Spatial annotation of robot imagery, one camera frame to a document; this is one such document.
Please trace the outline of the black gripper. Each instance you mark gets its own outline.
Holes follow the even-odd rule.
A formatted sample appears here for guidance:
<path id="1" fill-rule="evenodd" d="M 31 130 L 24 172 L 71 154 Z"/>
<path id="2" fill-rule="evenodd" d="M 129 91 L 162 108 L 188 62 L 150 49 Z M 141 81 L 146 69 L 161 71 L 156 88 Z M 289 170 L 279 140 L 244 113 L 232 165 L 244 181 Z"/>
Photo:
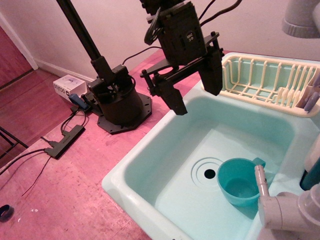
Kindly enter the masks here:
<path id="1" fill-rule="evenodd" d="M 152 96 L 161 97 L 176 115 L 187 114 L 180 91 L 174 84 L 199 73 L 204 90 L 219 95 L 223 87 L 221 48 L 217 32 L 204 37 L 191 1 L 142 1 L 150 24 L 144 42 L 159 41 L 165 60 L 144 70 Z"/>

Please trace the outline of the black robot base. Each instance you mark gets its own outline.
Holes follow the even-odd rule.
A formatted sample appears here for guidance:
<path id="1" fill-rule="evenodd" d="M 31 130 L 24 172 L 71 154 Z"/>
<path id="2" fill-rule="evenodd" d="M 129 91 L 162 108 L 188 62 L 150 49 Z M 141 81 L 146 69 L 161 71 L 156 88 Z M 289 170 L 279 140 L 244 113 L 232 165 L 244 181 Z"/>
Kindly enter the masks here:
<path id="1" fill-rule="evenodd" d="M 136 80 L 124 65 L 112 72 L 115 82 L 107 85 L 96 78 L 88 84 L 88 103 L 97 109 L 97 125 L 115 135 L 135 130 L 152 114 L 152 99 L 136 91 Z"/>

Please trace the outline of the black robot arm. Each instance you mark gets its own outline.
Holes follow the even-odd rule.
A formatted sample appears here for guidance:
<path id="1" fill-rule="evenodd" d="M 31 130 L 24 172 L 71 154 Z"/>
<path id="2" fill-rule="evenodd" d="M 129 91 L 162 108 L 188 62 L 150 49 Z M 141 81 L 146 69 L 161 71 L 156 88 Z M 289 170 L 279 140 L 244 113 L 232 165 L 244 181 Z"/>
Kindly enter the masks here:
<path id="1" fill-rule="evenodd" d="M 127 73 L 110 68 L 100 54 L 91 36 L 69 0 L 58 5 L 91 59 L 97 73 L 98 87 L 90 90 L 97 100 L 113 102 L 125 96 L 135 85 Z M 204 89 L 217 96 L 223 87 L 223 49 L 219 46 L 217 32 L 204 36 L 191 2 L 182 0 L 143 0 L 142 7 L 148 13 L 149 28 L 144 42 L 151 45 L 159 41 L 165 59 L 143 70 L 149 92 L 161 97 L 177 115 L 185 115 L 187 109 L 181 93 L 174 85 L 194 73 L 199 73 Z"/>

